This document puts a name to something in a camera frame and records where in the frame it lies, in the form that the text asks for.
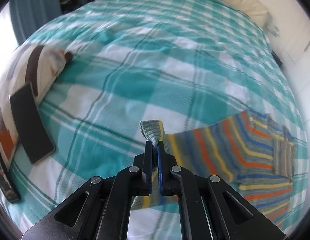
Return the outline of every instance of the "blue curtain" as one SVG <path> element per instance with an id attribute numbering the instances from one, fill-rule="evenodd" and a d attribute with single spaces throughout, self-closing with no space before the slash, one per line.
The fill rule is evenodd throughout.
<path id="1" fill-rule="evenodd" d="M 19 44 L 45 23 L 61 15 L 59 0 L 10 0 L 9 6 L 11 23 Z"/>

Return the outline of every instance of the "bed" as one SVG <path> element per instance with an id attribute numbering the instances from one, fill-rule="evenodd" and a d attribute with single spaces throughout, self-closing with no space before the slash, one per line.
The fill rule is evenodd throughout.
<path id="1" fill-rule="evenodd" d="M 167 133 L 251 108 L 296 138 L 284 232 L 305 199 L 308 153 L 294 96 L 262 29 L 221 0 L 97 0 L 47 23 L 26 43 L 71 51 L 39 111 L 56 152 L 32 165 L 18 147 L 10 176 L 21 194 L 0 202 L 24 232 L 90 177 L 116 175 L 143 153 L 139 122 Z M 128 239 L 180 239 L 175 204 L 134 210 Z"/>

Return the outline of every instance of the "orange stripe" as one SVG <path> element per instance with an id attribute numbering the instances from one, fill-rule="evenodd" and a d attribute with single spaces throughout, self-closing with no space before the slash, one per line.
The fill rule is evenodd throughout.
<path id="1" fill-rule="evenodd" d="M 228 140 L 231 143 L 232 146 L 232 150 L 233 152 L 236 154 L 238 160 L 245 166 L 245 167 L 256 167 L 256 168 L 265 168 L 265 169 L 273 169 L 272 165 L 268 165 L 268 164 L 263 164 L 263 163 L 248 163 L 245 160 L 243 160 L 242 155 L 240 154 L 240 152 L 238 151 L 238 149 L 236 148 L 236 144 L 232 138 L 232 136 L 230 135 L 230 130 L 228 128 L 227 125 L 227 120 L 224 119 L 223 120 L 223 124 L 224 124 L 224 130 L 225 130 L 225 134 L 228 137 Z"/>
<path id="2" fill-rule="evenodd" d="M 281 210 L 280 212 L 277 212 L 276 214 L 270 216 L 270 217 L 268 218 L 268 220 L 271 220 L 271 219 L 273 219 L 273 218 L 276 218 L 277 216 L 283 214 L 283 213 L 284 213 L 285 211 L 287 211 L 288 209 L 289 209 L 289 206 L 287 206 L 286 208 L 284 208 L 284 209 Z"/>
<path id="3" fill-rule="evenodd" d="M 209 157 L 208 157 L 208 151 L 206 149 L 206 146 L 205 146 L 205 143 L 203 141 L 203 138 L 202 136 L 200 135 L 200 132 L 198 129 L 194 129 L 194 134 L 196 136 L 196 139 L 199 143 L 199 147 L 200 147 L 200 151 L 202 153 L 202 157 L 204 159 L 204 162 L 206 163 L 206 165 L 208 166 L 209 168 L 209 171 L 211 172 L 211 174 L 216 174 L 216 170 L 213 166 L 213 163 L 210 161 Z"/>
<path id="4" fill-rule="evenodd" d="M 259 135 L 259 136 L 262 136 L 262 137 L 264 137 L 266 139 L 270 138 L 270 136 L 268 134 L 265 134 L 265 133 L 262 133 L 262 132 L 260 132 L 258 130 L 255 130 L 253 127 L 250 126 L 249 120 L 248 120 L 247 115 L 246 115 L 246 111 L 242 112 L 242 116 L 243 116 L 243 119 L 244 119 L 244 122 L 245 122 L 245 125 L 246 125 L 247 129 L 249 129 L 251 132 L 253 132 L 253 133 L 255 133 L 255 134 Z"/>
<path id="5" fill-rule="evenodd" d="M 280 194 L 283 194 L 283 193 L 286 193 L 286 192 L 291 192 L 291 191 L 292 191 L 292 189 L 289 188 L 289 189 L 280 190 L 280 191 L 277 191 L 277 192 L 274 192 L 274 193 L 267 193 L 267 194 L 260 194 L 260 195 L 251 195 L 251 196 L 245 197 L 245 199 L 247 201 L 249 201 L 249 200 L 252 200 L 252 199 L 259 199 L 259 198 L 265 198 L 265 197 L 273 197 L 273 196 L 280 195 Z"/>

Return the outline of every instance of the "metal screw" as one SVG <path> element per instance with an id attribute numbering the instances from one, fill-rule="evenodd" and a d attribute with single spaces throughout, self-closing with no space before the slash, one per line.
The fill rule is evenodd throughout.
<path id="1" fill-rule="evenodd" d="M 138 168 L 137 166 L 131 166 L 131 167 L 129 168 L 129 171 L 130 171 L 130 172 L 138 172 L 138 170 L 139 170 L 139 168 Z"/>
<path id="2" fill-rule="evenodd" d="M 101 182 L 101 178 L 98 177 L 98 176 L 95 176 L 95 177 L 91 178 L 91 183 L 93 183 L 93 184 L 98 184 L 100 182 Z"/>
<path id="3" fill-rule="evenodd" d="M 173 167 L 172 167 L 172 171 L 174 171 L 174 172 L 179 172 L 179 171 L 181 171 L 182 170 L 182 168 L 180 167 L 180 166 L 178 166 L 178 165 L 174 165 Z"/>
<path id="4" fill-rule="evenodd" d="M 211 182 L 219 182 L 219 177 L 217 175 L 212 175 L 209 178 Z"/>

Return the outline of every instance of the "black phone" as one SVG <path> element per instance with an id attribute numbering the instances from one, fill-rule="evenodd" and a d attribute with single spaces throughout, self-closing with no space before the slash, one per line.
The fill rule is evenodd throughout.
<path id="1" fill-rule="evenodd" d="M 24 85 L 9 98 L 21 144 L 32 164 L 55 151 L 40 118 L 31 84 Z"/>

